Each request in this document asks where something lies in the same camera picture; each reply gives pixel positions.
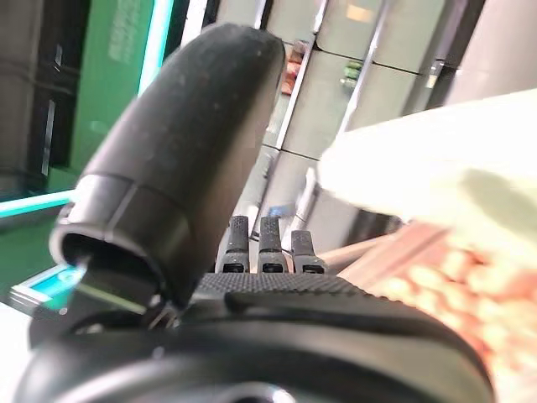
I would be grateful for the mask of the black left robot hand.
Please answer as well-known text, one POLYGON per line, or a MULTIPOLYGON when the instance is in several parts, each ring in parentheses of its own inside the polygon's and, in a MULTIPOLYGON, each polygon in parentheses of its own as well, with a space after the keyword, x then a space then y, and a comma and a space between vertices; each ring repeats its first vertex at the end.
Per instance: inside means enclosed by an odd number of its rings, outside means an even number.
POLYGON ((435 318, 326 275, 277 223, 247 266, 232 212, 279 92, 284 46, 236 24, 169 56, 81 174, 50 233, 82 269, 38 306, 17 402, 493 402, 477 352, 435 318))

